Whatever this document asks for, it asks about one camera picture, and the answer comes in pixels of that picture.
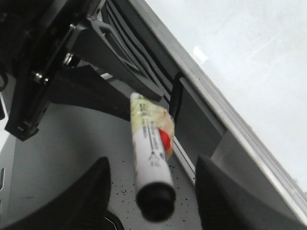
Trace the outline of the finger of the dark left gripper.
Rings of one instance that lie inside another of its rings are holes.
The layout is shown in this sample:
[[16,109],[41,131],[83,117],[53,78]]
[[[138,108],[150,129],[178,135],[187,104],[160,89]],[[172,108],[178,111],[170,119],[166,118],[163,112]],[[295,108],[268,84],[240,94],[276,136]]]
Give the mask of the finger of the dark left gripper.
[[125,47],[113,28],[99,20],[71,24],[67,49],[84,61],[104,70],[153,101],[162,99],[162,91],[129,60]]

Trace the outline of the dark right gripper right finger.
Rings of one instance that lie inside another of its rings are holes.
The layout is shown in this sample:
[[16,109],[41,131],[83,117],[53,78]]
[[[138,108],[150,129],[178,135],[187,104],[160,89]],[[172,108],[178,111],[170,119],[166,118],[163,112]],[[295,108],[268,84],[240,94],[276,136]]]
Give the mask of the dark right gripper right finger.
[[204,230],[305,230],[306,225],[264,204],[207,156],[196,164],[195,191]]

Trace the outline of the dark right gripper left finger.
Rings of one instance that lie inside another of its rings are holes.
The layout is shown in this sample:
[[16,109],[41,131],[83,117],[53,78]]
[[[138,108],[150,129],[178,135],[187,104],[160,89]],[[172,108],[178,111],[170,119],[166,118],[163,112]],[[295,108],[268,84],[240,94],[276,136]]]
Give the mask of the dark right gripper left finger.
[[67,190],[7,230],[122,230],[108,210],[111,192],[109,161],[99,158]]

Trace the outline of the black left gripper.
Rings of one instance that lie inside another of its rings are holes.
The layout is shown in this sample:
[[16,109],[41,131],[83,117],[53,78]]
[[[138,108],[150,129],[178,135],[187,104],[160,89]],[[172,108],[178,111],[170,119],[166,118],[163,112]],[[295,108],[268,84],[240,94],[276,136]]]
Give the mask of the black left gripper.
[[130,100],[67,49],[71,24],[95,17],[97,0],[3,0],[0,74],[15,79],[5,129],[21,141],[38,132],[50,103],[130,121]]

